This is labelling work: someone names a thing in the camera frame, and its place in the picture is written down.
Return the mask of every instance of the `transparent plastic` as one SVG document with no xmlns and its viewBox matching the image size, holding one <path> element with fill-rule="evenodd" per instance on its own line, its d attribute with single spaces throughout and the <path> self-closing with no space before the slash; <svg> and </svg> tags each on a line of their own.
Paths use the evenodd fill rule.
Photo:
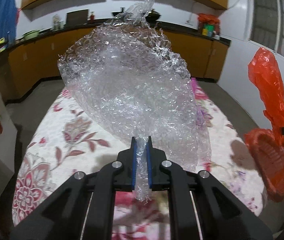
<svg viewBox="0 0 284 240">
<path fill-rule="evenodd" d="M 71 95 L 105 130 L 130 147 L 138 138 L 136 198 L 149 196 L 145 144 L 185 170 L 210 158 L 210 139 L 186 62 L 150 28 L 154 0 L 136 3 L 70 47 L 58 68 Z"/>
</svg>

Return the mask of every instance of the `floor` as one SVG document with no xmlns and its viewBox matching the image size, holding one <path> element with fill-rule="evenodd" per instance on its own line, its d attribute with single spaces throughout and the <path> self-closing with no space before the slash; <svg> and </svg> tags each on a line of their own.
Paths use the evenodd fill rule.
<svg viewBox="0 0 284 240">
<path fill-rule="evenodd" d="M 241 138 L 245 133 L 257 127 L 239 104 L 217 84 L 199 81 L 199 85 L 227 116 Z M 62 80 L 42 82 L 22 103 L 6 106 L 12 121 L 20 127 L 19 141 L 22 144 L 22 153 L 17 158 L 17 165 L 20 164 L 22 155 L 25 153 L 36 128 L 63 87 Z M 0 227 L 6 233 L 9 233 L 13 227 L 10 210 L 14 185 L 15 178 L 13 177 L 0 198 Z M 260 218 L 273 233 L 277 232 L 284 221 L 284 201 L 281 203 L 269 201 Z"/>
</svg>

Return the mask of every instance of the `baseboard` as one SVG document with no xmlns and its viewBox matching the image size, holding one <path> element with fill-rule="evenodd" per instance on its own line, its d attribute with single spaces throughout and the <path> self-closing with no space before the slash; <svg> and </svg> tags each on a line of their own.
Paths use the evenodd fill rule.
<svg viewBox="0 0 284 240">
<path fill-rule="evenodd" d="M 51 80 L 61 80 L 62 77 L 61 76 L 54 76 L 54 77 L 46 77 L 46 78 L 40 78 L 32 87 L 31 89 L 26 92 L 24 94 L 24 96 L 22 96 L 21 98 L 17 98 L 17 99 L 8 99 L 5 101 L 5 105 L 7 104 L 19 104 L 19 103 L 22 103 L 32 92 L 33 90 L 38 86 L 40 85 L 41 82 L 44 82 L 44 81 L 51 81 Z"/>
</svg>

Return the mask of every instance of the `window bar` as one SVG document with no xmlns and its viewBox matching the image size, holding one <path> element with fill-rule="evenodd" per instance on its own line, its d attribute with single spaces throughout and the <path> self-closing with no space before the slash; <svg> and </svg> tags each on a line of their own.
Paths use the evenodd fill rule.
<svg viewBox="0 0 284 240">
<path fill-rule="evenodd" d="M 280 0 L 276 0 L 278 5 L 278 28 L 276 33 L 276 40 L 275 40 L 275 46 L 274 51 L 277 53 L 279 48 L 279 42 L 280 42 L 280 35 L 281 35 L 281 18 L 282 18 L 282 8 Z"/>
</svg>

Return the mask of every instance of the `floral tablecloth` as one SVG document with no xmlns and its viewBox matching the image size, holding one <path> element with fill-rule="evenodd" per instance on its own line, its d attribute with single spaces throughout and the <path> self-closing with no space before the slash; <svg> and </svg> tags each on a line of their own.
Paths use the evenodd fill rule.
<svg viewBox="0 0 284 240">
<path fill-rule="evenodd" d="M 195 98 L 208 126 L 212 157 L 199 163 L 237 196 L 252 212 L 263 208 L 264 184 L 243 141 L 226 116 L 195 79 Z M 63 89 L 27 147 L 16 182 L 12 218 L 17 225 L 76 171 L 98 171 L 127 149 L 91 120 Z M 133 193 L 117 192 L 112 240 L 170 239 L 167 194 L 158 192 L 147 203 Z"/>
</svg>

